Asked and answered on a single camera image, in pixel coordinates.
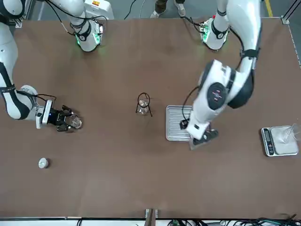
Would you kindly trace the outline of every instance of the clear glass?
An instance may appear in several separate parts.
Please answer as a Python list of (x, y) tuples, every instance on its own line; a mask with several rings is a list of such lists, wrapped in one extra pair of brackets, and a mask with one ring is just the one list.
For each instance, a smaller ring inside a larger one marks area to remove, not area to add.
[(287, 144), (290, 138), (294, 138), (297, 141), (301, 140), (301, 125), (293, 124), (289, 128), (285, 129), (281, 134), (282, 140), (285, 144)]
[(71, 115), (69, 117), (69, 120), (70, 120), (70, 125), (73, 126), (76, 129), (79, 129), (82, 125), (82, 122), (81, 122), (80, 118), (75, 114)]
[(146, 96), (141, 96), (138, 101), (137, 112), (142, 115), (146, 115), (147, 112), (149, 112), (149, 107), (148, 107), (149, 103), (150, 101)]

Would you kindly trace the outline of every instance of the green indicator light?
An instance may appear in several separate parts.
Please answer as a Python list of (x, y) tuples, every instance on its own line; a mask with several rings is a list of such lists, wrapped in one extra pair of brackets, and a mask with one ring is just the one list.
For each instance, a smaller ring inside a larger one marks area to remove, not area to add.
[(79, 38), (77, 37), (77, 35), (75, 35), (75, 38), (77, 40), (77, 44), (80, 46)]
[(99, 35), (94, 33), (93, 36), (94, 36), (96, 44), (98, 45), (100, 43), (100, 37), (99, 37)]

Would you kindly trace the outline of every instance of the metal tray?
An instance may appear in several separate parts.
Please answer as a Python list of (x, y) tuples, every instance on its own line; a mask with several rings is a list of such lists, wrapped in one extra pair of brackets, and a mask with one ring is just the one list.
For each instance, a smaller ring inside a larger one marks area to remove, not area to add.
[[(189, 118), (192, 106), (184, 106), (184, 115)], [(183, 120), (182, 106), (169, 105), (166, 107), (166, 139), (169, 141), (186, 141), (190, 140), (187, 131), (180, 129), (180, 122)]]

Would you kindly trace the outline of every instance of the person's leg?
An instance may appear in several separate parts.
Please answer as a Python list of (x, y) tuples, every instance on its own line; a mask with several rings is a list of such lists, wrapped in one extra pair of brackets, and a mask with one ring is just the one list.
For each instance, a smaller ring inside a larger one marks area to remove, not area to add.
[(167, 0), (157, 0), (155, 5), (156, 12), (159, 14), (164, 13), (164, 11), (166, 10), (166, 3)]
[(166, 10), (166, 3), (168, 0), (157, 0), (155, 4), (155, 11), (151, 14), (151, 18), (158, 18)]
[(185, 0), (174, 0), (174, 5), (178, 8), (178, 14), (180, 16), (186, 15), (186, 11), (185, 11), (185, 8), (183, 5), (184, 2), (185, 2)]

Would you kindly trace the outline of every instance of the person's shoe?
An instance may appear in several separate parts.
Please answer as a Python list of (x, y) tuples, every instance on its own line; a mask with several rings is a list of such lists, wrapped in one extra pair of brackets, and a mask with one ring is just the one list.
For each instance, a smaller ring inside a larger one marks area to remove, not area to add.
[(157, 13), (156, 11), (153, 11), (153, 13), (151, 14), (151, 18), (152, 19), (156, 19), (156, 18), (159, 18), (159, 16), (163, 14), (163, 13)]
[(185, 8), (184, 8), (184, 5), (183, 4), (178, 4), (176, 3), (176, 1), (174, 0), (174, 5), (178, 8), (178, 14), (180, 16), (185, 16), (186, 15), (186, 11), (185, 11)]

